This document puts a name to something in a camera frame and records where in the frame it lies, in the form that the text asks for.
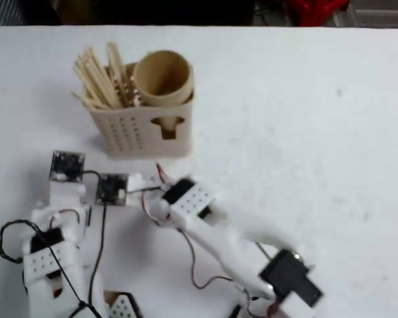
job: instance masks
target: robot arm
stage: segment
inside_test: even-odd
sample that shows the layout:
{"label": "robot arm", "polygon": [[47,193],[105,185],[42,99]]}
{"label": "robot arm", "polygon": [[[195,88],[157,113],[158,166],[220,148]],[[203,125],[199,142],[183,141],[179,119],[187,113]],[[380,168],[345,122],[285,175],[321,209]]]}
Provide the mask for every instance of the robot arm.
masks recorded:
{"label": "robot arm", "polygon": [[[218,260],[248,298],[277,301],[286,317],[312,317],[322,292],[307,277],[310,269],[298,254],[299,244],[256,215],[245,217],[241,226],[229,226],[225,221],[228,211],[229,205],[217,202],[206,186],[186,178],[147,202],[147,212],[154,220],[161,220],[161,226],[180,229],[195,240]],[[215,218],[223,222],[212,224],[210,220]],[[274,246],[279,253],[264,270],[254,272],[239,249],[244,239]]]}

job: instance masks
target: cylindrical cup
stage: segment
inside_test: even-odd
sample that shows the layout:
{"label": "cylindrical cup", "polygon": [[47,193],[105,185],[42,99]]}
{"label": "cylindrical cup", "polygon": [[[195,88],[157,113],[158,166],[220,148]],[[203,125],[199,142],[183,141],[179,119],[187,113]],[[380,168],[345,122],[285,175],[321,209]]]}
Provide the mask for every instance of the cylindrical cup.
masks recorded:
{"label": "cylindrical cup", "polygon": [[[182,105],[193,92],[193,69],[180,54],[156,51],[147,54],[135,66],[134,84],[146,106]],[[175,131],[176,117],[161,117],[161,127]]]}

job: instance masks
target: perforated bracket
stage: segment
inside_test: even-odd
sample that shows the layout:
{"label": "perforated bracket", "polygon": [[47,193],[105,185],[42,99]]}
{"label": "perforated bracket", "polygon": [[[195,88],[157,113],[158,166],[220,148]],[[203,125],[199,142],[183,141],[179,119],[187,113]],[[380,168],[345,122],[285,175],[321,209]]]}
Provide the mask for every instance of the perforated bracket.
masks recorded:
{"label": "perforated bracket", "polygon": [[[65,269],[78,262],[78,249],[73,242],[64,240],[52,246],[60,265]],[[59,270],[48,248],[24,256],[24,275],[27,286],[33,281]]]}
{"label": "perforated bracket", "polygon": [[208,188],[196,183],[180,199],[170,206],[171,215],[175,218],[190,218],[201,214],[201,212],[215,198]]}
{"label": "perforated bracket", "polygon": [[126,295],[118,296],[112,307],[109,308],[109,318],[140,318],[136,315],[130,299]]}

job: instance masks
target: white tabletop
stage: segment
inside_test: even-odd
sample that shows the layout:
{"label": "white tabletop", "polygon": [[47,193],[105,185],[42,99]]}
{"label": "white tabletop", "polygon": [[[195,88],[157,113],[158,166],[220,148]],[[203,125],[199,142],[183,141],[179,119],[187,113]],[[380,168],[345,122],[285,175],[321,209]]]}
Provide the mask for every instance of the white tabletop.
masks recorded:
{"label": "white tabletop", "polygon": [[[312,249],[326,293],[317,317],[398,317],[398,30],[0,28],[0,226],[46,197],[54,149],[85,152],[86,168],[103,172],[151,171],[151,161],[109,159],[70,95],[81,90],[75,57],[92,44],[104,58],[108,40],[126,62],[162,48],[189,59],[192,157],[162,163],[176,176],[191,169]],[[232,286],[195,290],[178,233],[127,208],[110,209],[106,229],[103,283],[133,292],[146,318],[229,315]],[[13,255],[18,232],[5,239]],[[98,235],[88,234],[93,247]],[[222,273],[197,250],[198,281]],[[21,267],[0,258],[0,317],[27,315]]]}

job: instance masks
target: cable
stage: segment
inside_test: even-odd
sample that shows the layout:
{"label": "cable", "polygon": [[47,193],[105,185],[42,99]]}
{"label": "cable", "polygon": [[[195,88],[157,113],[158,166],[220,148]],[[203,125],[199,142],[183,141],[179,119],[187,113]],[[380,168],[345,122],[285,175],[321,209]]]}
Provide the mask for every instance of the cable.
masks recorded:
{"label": "cable", "polygon": [[72,285],[71,281],[69,280],[68,276],[66,275],[62,265],[60,264],[58,258],[56,257],[52,247],[49,245],[49,243],[46,241],[46,239],[43,237],[43,232],[40,230],[40,228],[38,227],[37,224],[28,221],[28,220],[14,220],[11,222],[7,222],[6,224],[4,224],[1,229],[0,229],[0,256],[12,263],[15,264],[21,264],[23,262],[23,258],[22,257],[18,257],[18,258],[13,258],[10,257],[9,255],[6,254],[4,248],[3,248],[3,234],[5,232],[5,229],[7,229],[8,227],[10,227],[11,225],[14,224],[25,224],[28,225],[30,228],[32,228],[34,230],[34,232],[38,235],[38,237],[40,238],[40,240],[43,242],[44,245],[47,246],[47,248],[50,250],[50,253],[53,256],[54,261],[57,263],[61,273],[63,274],[63,276],[65,277],[66,281],[68,282],[68,285],[70,286],[72,292],[74,293],[76,299],[78,300],[79,304],[77,309],[75,310],[75,313],[77,314],[79,311],[83,310],[84,308],[88,308],[92,311],[92,313],[95,315],[95,317],[97,318],[103,318],[98,311],[95,309],[95,307],[93,305],[87,304],[85,301],[82,301],[80,299],[80,296],[77,294],[74,286]]}
{"label": "cable", "polygon": [[142,192],[142,191],[155,191],[155,190],[161,190],[162,192],[165,192],[165,190],[162,189],[161,187],[144,187],[143,189],[138,189],[138,190],[127,192],[127,194],[132,194],[132,193],[137,193],[137,192]]}
{"label": "cable", "polygon": [[[75,212],[75,213],[77,214],[77,222],[78,222],[78,224],[80,224],[80,214],[79,214],[78,211],[75,210],[75,209],[63,209],[63,210],[60,210],[60,211],[58,212],[58,214],[63,214],[63,213],[67,213],[67,212]],[[53,221],[54,221],[54,220],[55,220],[55,217],[53,216],[53,217],[51,218],[51,220],[50,220],[50,223],[48,224],[48,228],[49,228],[49,229],[52,228],[52,225],[53,225]]]}
{"label": "cable", "polygon": [[268,261],[272,261],[273,259],[271,258],[271,256],[268,255],[267,251],[262,247],[261,244],[259,244],[258,242],[255,242],[255,244],[258,246],[258,248],[261,250],[261,252],[265,255],[265,257],[267,257]]}
{"label": "cable", "polygon": [[95,170],[84,170],[83,172],[81,172],[81,174],[83,174],[83,175],[84,174],[94,174],[94,175],[96,175],[99,178],[99,180],[101,180],[100,173],[95,171]]}
{"label": "cable", "polygon": [[99,254],[98,258],[96,260],[96,263],[94,265],[94,269],[92,272],[92,276],[90,278],[90,286],[88,288],[88,303],[92,305],[92,294],[93,294],[93,282],[94,282],[94,277],[96,276],[96,272],[99,267],[100,259],[101,259],[101,254],[103,252],[103,246],[105,243],[105,223],[106,223],[106,210],[107,210],[107,204],[106,202],[103,204],[103,216],[101,219],[101,235],[100,235],[100,249],[99,249]]}
{"label": "cable", "polygon": [[187,241],[187,243],[188,243],[188,245],[190,247],[190,251],[192,252],[192,268],[190,270],[190,278],[192,280],[192,283],[193,283],[194,287],[196,287],[199,290],[203,290],[203,289],[207,288],[214,280],[226,280],[228,282],[232,282],[233,281],[231,278],[228,278],[228,277],[214,276],[214,277],[211,277],[203,286],[199,286],[194,280],[194,268],[196,266],[196,253],[194,252],[193,244],[190,241],[190,239],[188,238],[186,233],[184,233],[180,229],[177,229],[177,231],[180,232],[182,234],[182,236],[184,236],[184,238],[186,239],[186,241]]}
{"label": "cable", "polygon": [[249,294],[249,292],[248,292],[247,290],[245,290],[245,293],[246,293],[246,298],[247,298],[247,303],[246,303],[246,311],[247,311],[247,314],[248,314],[249,316],[251,316],[252,318],[267,318],[267,316],[258,316],[258,315],[254,315],[254,314],[251,312],[250,306],[251,306],[251,299],[252,299],[252,297],[251,297],[251,295]]}
{"label": "cable", "polygon": [[158,163],[157,163],[157,170],[158,170],[159,179],[161,179],[161,182],[162,182],[163,184],[165,184],[166,182],[165,182],[165,179],[164,179],[163,175],[164,175],[165,177],[167,177],[167,175],[166,175],[166,173],[164,172],[164,170],[162,169],[162,166],[161,166],[160,164],[158,164]]}

